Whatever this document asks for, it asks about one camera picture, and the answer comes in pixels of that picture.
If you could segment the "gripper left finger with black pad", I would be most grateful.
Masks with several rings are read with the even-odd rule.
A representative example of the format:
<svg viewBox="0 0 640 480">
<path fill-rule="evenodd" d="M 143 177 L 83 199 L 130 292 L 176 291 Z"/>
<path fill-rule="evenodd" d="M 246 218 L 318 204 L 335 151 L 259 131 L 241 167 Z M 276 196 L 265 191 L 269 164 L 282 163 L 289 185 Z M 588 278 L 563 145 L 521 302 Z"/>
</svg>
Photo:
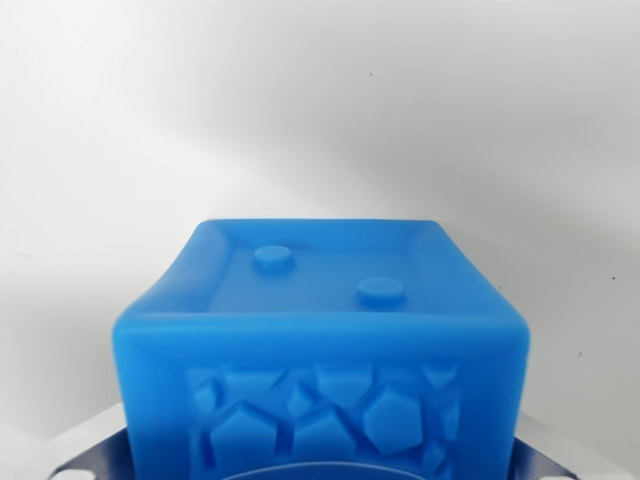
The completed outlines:
<svg viewBox="0 0 640 480">
<path fill-rule="evenodd" d="M 117 403 L 47 445 L 48 479 L 131 479 L 124 408 Z"/>
</svg>

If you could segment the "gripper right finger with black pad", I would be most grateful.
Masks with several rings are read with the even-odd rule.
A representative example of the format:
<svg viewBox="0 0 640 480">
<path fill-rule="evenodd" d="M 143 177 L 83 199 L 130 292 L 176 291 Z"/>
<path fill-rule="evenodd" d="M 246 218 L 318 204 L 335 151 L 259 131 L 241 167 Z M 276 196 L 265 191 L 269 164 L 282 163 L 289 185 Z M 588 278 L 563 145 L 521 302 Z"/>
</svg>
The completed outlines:
<svg viewBox="0 0 640 480">
<path fill-rule="evenodd" d="M 510 478 L 546 477 L 599 479 L 600 465 L 584 447 L 521 413 L 516 426 Z"/>
</svg>

